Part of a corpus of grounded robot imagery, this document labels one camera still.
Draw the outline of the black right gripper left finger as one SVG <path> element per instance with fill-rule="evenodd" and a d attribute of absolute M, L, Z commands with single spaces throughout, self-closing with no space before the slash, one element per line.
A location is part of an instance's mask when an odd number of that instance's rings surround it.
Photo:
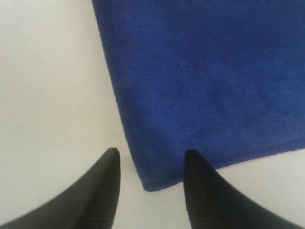
<path fill-rule="evenodd" d="M 2 229 L 110 229 L 121 187 L 120 153 L 109 148 L 74 184 Z"/>

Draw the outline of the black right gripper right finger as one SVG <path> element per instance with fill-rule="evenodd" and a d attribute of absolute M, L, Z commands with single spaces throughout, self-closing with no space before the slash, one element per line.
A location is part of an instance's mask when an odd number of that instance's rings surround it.
<path fill-rule="evenodd" d="M 183 188 L 193 229 L 298 229 L 229 184 L 196 150 L 184 156 Z"/>

